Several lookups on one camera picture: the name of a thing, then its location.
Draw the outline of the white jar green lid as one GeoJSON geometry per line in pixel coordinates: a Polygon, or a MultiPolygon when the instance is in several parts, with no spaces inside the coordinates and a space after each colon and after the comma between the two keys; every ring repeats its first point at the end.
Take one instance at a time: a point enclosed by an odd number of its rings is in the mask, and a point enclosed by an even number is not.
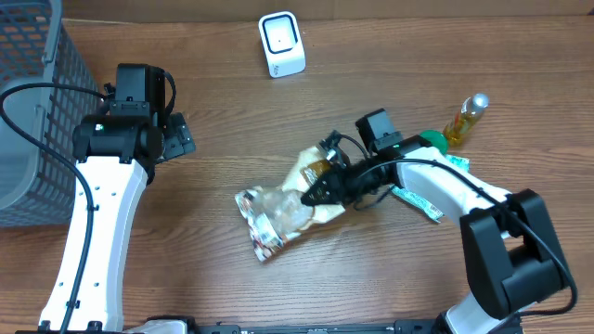
{"type": "Polygon", "coordinates": [[[449,149],[449,144],[446,137],[435,130],[425,130],[420,133],[420,136],[428,140],[434,147],[436,147],[442,155],[445,155],[449,149]]]}

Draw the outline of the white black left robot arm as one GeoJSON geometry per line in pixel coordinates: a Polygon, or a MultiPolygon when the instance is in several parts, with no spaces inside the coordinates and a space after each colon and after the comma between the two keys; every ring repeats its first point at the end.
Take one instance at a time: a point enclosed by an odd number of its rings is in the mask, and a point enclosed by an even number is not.
{"type": "Polygon", "coordinates": [[[123,332],[123,274],[140,198],[158,164],[195,151],[166,70],[122,63],[98,111],[72,134],[73,158],[18,129],[77,179],[69,233],[39,333],[123,332]]]}

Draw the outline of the green white tissue pack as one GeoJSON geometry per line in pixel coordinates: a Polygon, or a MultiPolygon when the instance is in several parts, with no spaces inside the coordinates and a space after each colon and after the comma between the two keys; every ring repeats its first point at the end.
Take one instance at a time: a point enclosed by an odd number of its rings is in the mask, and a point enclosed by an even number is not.
{"type": "Polygon", "coordinates": [[[470,170],[470,160],[467,158],[458,157],[454,155],[445,155],[445,158],[465,172],[468,172],[470,170]]]}

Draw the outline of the teal snack pack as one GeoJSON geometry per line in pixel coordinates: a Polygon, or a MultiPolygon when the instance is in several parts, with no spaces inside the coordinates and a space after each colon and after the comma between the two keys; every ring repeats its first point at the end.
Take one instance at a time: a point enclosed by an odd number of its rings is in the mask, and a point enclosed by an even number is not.
{"type": "Polygon", "coordinates": [[[414,192],[395,186],[392,189],[392,193],[407,204],[423,212],[430,220],[436,223],[439,223],[440,219],[444,217],[444,214],[433,204],[414,192]]]}

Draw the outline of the beige brown snack pouch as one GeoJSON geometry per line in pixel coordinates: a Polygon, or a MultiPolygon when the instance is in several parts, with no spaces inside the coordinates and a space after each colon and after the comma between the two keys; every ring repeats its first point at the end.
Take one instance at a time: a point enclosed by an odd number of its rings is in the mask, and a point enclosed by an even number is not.
{"type": "Polygon", "coordinates": [[[302,195],[329,168],[325,154],[310,147],[300,152],[280,186],[255,186],[235,195],[259,261],[273,257],[310,227],[323,225],[345,213],[341,204],[302,204],[302,195]]]}

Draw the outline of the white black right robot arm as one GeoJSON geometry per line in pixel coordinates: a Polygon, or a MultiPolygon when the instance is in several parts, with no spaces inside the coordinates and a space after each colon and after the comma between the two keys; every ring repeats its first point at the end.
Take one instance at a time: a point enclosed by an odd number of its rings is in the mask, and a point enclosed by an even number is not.
{"type": "Polygon", "coordinates": [[[392,184],[433,204],[460,228],[469,295],[434,320],[398,320],[397,333],[520,333],[526,316],[562,315],[577,287],[544,200],[490,186],[448,161],[429,139],[403,138],[385,109],[356,121],[365,158],[339,158],[302,203],[354,205],[392,184]]]}

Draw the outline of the yellow liquid bottle grey cap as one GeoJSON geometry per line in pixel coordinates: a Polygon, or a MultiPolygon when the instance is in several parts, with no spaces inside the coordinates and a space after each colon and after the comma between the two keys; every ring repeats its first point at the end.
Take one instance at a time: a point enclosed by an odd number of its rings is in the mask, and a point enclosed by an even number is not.
{"type": "Polygon", "coordinates": [[[458,146],[464,141],[472,127],[484,116],[489,102],[489,97],[484,93],[477,93],[463,102],[460,110],[443,130],[450,146],[458,146]]]}

